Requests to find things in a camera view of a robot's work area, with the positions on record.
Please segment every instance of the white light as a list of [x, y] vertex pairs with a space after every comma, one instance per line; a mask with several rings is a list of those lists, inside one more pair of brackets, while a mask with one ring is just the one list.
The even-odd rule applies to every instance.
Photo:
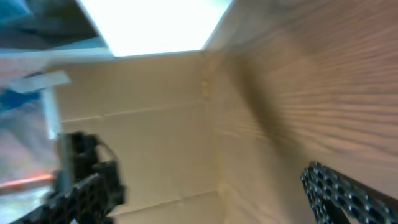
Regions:
[[115, 56], [200, 50], [232, 0], [80, 0]]

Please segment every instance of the bright white panel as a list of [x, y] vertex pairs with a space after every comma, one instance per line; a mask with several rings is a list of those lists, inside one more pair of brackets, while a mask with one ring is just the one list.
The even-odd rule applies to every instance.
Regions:
[[232, 0], [80, 0], [115, 56], [200, 50]]

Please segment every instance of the black mechanical device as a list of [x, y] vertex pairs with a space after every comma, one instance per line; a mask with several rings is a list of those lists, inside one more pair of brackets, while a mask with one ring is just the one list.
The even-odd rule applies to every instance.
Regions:
[[[46, 203], [12, 224], [113, 223], [107, 214], [124, 204], [126, 191], [119, 178], [116, 156], [92, 134], [66, 134], [64, 141], [68, 146], [70, 170], [61, 169], [56, 173]], [[97, 151], [100, 146], [107, 149], [114, 160], [100, 162]], [[65, 182], [70, 180], [72, 186], [65, 189]]]
[[339, 172], [311, 162], [301, 176], [318, 224], [398, 224], [398, 201]]

